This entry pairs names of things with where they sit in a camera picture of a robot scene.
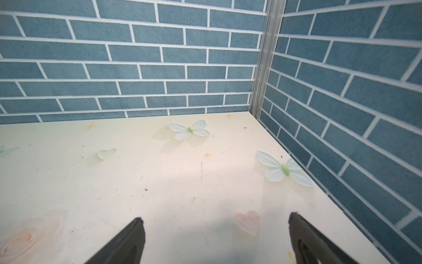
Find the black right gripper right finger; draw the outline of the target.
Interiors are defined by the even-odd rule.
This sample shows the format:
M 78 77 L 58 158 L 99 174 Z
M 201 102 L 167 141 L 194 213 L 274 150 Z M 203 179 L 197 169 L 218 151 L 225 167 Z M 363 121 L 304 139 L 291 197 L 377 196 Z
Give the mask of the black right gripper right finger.
M 289 232 L 298 264 L 358 264 L 297 212 L 289 216 Z

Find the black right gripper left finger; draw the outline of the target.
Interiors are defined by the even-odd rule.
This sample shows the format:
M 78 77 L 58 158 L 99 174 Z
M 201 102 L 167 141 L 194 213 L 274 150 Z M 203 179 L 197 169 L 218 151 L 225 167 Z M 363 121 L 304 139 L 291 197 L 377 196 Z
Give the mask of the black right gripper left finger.
M 146 233 L 142 218 L 134 218 L 85 264 L 140 264 Z

